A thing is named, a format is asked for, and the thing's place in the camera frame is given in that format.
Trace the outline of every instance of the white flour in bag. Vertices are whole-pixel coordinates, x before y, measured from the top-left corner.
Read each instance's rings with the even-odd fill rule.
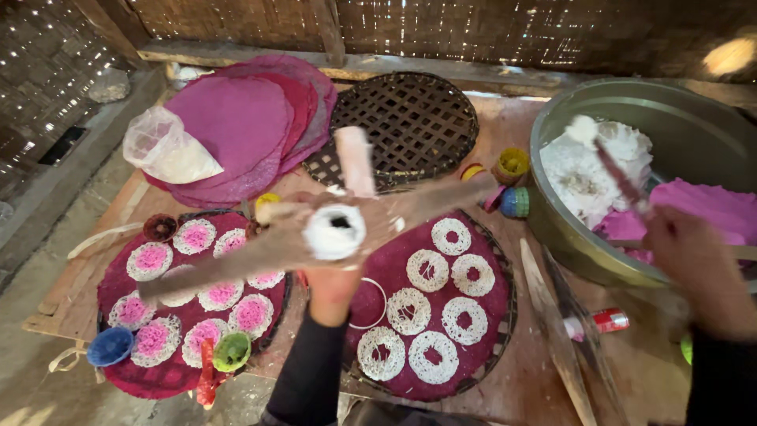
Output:
[[[652,162],[650,138],[616,121],[599,123],[599,132],[605,149],[631,182],[644,187]],[[543,147],[540,155],[547,179],[560,201],[589,229],[594,229],[611,207],[618,211],[630,208],[593,146],[564,133]]]

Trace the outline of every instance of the plastic bag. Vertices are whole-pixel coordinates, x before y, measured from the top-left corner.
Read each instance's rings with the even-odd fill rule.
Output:
[[[184,131],[178,115],[154,106],[134,117],[123,137],[123,157],[156,179],[190,183],[223,172],[215,158]]]

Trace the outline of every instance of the concrete floor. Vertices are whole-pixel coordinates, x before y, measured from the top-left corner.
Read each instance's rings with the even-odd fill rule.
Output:
[[[187,394],[137,399],[110,383],[96,384],[86,360],[72,371],[48,373],[48,363],[72,343],[21,330],[64,270],[67,253],[87,237],[133,171],[117,149],[0,297],[0,426],[245,426],[260,417],[273,380],[243,374],[221,386],[210,411]],[[341,402],[345,407],[346,399]]]

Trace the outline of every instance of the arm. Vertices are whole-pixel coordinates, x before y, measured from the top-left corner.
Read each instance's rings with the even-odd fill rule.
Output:
[[[341,353],[362,270],[311,269],[310,303],[261,424],[336,424]]]
[[[757,415],[757,308],[717,230],[657,208],[645,246],[694,313],[688,424],[746,424]]]

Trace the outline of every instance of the pink center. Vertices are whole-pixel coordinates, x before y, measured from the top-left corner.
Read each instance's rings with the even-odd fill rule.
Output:
[[[221,337],[221,331],[212,321],[202,321],[195,327],[195,332],[192,333],[192,337],[189,339],[189,347],[192,348],[192,352],[200,353],[202,342],[205,339],[213,339],[213,345],[218,343],[218,339]]]
[[[192,225],[182,233],[182,240],[193,249],[203,249],[207,244],[207,228],[200,225]]]
[[[137,297],[129,297],[125,303],[121,305],[121,311],[118,312],[118,319],[126,324],[134,324],[143,316],[147,307]]]
[[[224,253],[231,252],[233,250],[241,248],[247,240],[243,236],[235,236],[234,238],[229,238],[228,241],[226,241],[226,246],[223,248]]]
[[[156,356],[166,344],[168,334],[168,328],[157,322],[142,327],[137,332],[137,352],[144,356]]]
[[[258,328],[266,318],[266,304],[262,300],[252,299],[240,303],[237,308],[237,322],[242,330]]]
[[[222,305],[228,302],[234,296],[234,293],[236,293],[236,285],[234,283],[219,283],[207,292],[207,296],[210,300]]]
[[[271,272],[270,274],[262,274],[257,276],[258,282],[261,283],[269,283],[273,281],[274,278],[276,278],[276,275],[278,275],[278,272]]]
[[[167,256],[168,252],[164,246],[148,246],[137,255],[135,263],[139,269],[153,271],[163,266]]]

